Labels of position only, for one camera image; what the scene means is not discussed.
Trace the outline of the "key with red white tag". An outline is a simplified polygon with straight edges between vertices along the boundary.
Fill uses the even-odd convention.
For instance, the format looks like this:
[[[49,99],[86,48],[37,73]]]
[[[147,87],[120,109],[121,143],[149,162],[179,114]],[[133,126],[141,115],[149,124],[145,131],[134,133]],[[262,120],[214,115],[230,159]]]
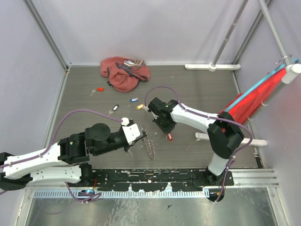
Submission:
[[[169,140],[169,141],[172,141],[173,140],[173,137],[172,137],[172,134],[171,133],[168,133],[166,135],[166,140]]]

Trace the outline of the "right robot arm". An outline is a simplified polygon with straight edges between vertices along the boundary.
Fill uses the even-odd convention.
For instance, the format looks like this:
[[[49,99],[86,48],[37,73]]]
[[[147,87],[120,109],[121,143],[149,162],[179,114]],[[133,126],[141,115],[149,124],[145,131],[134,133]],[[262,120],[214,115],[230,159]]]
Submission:
[[[214,152],[205,170],[205,180],[215,186],[223,180],[228,161],[243,141],[244,134],[229,113],[205,113],[176,100],[168,103],[154,98],[147,105],[148,112],[154,116],[153,122],[164,134],[169,134],[177,123],[182,123],[205,132]]]

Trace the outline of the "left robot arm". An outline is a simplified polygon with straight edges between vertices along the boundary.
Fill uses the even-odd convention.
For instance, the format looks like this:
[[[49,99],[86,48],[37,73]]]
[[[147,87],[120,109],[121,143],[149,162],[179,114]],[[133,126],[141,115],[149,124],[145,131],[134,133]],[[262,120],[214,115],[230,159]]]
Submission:
[[[1,153],[0,162],[4,167],[0,174],[0,188],[15,191],[28,185],[56,182],[90,186],[96,178],[88,163],[91,155],[99,156],[121,148],[127,152],[146,136],[145,130],[132,121],[116,132],[111,132],[104,123],[97,123],[49,148],[19,156]]]

